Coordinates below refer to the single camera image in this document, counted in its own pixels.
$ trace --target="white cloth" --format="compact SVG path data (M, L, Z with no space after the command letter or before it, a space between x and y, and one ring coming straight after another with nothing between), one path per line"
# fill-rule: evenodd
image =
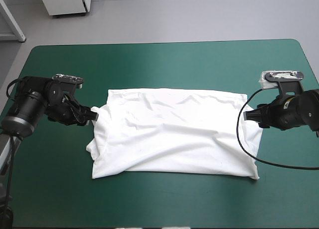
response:
M236 123L246 94L212 90L109 90L87 146L92 178L123 171L227 174L259 179ZM241 116L243 146L257 155L262 129Z

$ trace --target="folded shirt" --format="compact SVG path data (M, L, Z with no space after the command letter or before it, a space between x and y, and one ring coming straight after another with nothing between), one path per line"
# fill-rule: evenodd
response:
M255 160L237 142L237 117L246 101L246 94L213 90L109 90L106 105L92 108L99 114L87 145L92 178L152 171L259 179ZM241 115L239 135L256 156L258 124Z

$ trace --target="white cabinet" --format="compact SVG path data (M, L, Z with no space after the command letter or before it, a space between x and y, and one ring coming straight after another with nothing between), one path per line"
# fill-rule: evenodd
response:
M86 13L90 11L91 0L42 0L49 15Z

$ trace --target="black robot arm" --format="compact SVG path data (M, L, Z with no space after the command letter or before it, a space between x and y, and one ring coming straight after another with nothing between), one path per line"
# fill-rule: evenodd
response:
M83 126L89 120L96 120L97 113L74 98L76 88L81 88L82 84L82 78L63 74L17 80L14 104L3 119L2 128L24 138L34 132L43 114L48 115L50 121L65 125Z
M259 123L261 128L287 130L308 125L319 136L319 90L304 91L303 74L299 71L269 71L261 78L262 88L278 87L279 95L269 104L244 112L245 120Z

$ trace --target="green tabletop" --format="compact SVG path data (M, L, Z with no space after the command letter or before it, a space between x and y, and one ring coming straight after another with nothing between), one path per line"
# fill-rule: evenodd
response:
M108 89L213 89L250 95L260 88L262 71L283 69L301 70L305 90L319 88L303 50L292 39L38 46L20 76L83 77L76 98L83 105L102 106ZM276 89L261 92L250 105L269 103L277 94ZM41 119L15 158L10 203L14 226L319 227L317 171L257 163L257 181L154 172L92 180L93 162L85 150L92 138L92 125L64 126ZM319 166L318 142L307 126L283 132L265 129L258 156Z

